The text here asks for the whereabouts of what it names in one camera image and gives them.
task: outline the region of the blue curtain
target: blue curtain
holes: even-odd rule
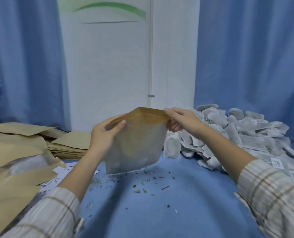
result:
[[[56,0],[0,0],[0,122],[66,129],[59,25]]]
[[[195,106],[259,112],[294,142],[294,0],[201,0]]]

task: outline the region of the plaid sleeve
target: plaid sleeve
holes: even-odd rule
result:
[[[237,186],[262,233],[294,237],[294,182],[290,177],[254,160],[241,172]]]
[[[77,197],[65,188],[56,187],[2,238],[74,237],[79,216],[80,203]]]

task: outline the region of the table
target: table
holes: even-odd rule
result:
[[[81,203],[86,221],[77,238],[264,237],[230,177],[196,159],[161,154],[136,172],[109,176],[104,163],[97,170]]]

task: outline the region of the hand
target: hand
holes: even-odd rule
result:
[[[107,153],[107,151],[109,150],[109,148],[113,144],[113,139],[114,139],[115,135],[119,131],[121,131],[122,128],[125,127],[126,120],[122,120],[114,128],[112,128],[109,131],[107,131],[105,129],[105,127],[110,122],[112,122],[113,120],[115,120],[123,115],[125,115],[125,114],[114,116],[114,117],[109,118],[109,119],[107,119],[107,120],[105,120],[105,121],[103,121],[93,127],[92,132],[91,132],[91,143],[89,146],[89,150],[96,150],[102,156],[104,156]]]
[[[166,128],[171,132],[185,129],[191,135],[197,137],[199,130],[205,125],[192,111],[182,108],[165,108],[165,113],[171,117]]]

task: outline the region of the blue table surface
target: blue table surface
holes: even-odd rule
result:
[[[161,154],[136,172],[106,175],[105,163],[97,170],[81,203],[86,221],[77,238],[264,237],[230,177],[196,159]]]

